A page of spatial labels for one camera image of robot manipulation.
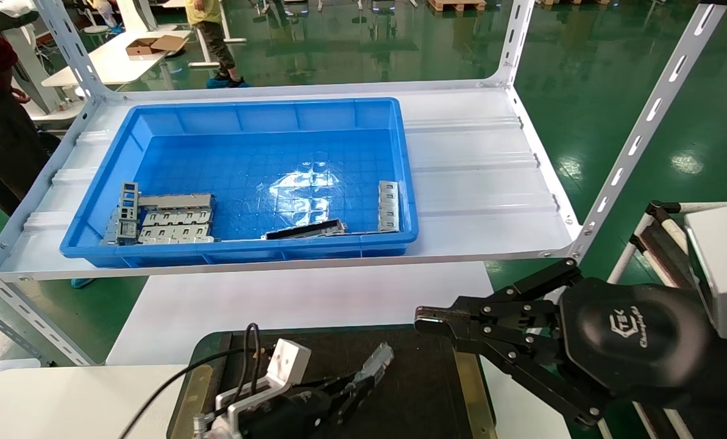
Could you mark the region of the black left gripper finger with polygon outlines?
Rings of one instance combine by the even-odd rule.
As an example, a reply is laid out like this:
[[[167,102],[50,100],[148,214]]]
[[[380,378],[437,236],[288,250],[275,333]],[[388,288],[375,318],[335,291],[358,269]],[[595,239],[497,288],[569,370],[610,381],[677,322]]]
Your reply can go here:
[[[327,395],[358,395],[371,386],[371,373],[363,370],[307,382],[305,387]]]
[[[341,391],[333,392],[330,425],[342,425],[349,421],[373,391],[373,380],[361,380],[349,382],[341,388]]]

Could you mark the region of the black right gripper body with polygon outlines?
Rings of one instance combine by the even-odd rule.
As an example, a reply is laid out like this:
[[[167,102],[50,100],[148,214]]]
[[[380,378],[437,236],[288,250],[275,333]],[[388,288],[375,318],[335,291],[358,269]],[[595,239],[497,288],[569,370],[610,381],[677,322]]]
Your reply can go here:
[[[694,400],[716,340],[696,294],[586,278],[558,305],[567,358],[613,398],[667,408]]]

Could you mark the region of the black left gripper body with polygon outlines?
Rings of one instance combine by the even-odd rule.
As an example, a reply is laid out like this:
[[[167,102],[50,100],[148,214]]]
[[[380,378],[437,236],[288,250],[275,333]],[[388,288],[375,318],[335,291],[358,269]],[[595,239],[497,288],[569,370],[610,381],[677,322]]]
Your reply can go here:
[[[336,394],[300,387],[241,414],[243,438],[319,438],[335,408]]]

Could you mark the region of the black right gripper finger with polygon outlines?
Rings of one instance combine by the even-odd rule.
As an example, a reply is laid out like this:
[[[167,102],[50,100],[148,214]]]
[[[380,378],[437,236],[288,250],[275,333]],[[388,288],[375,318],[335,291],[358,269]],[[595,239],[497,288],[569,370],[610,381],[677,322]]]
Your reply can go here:
[[[580,427],[595,427],[609,403],[605,392],[547,369],[558,363],[556,340],[507,327],[420,327],[420,332],[447,337],[457,352],[482,356]]]
[[[419,306],[414,328],[424,334],[469,334],[472,326],[513,329],[550,327],[560,314],[548,295],[581,280],[574,259],[562,259],[486,297],[458,296],[447,307]]]

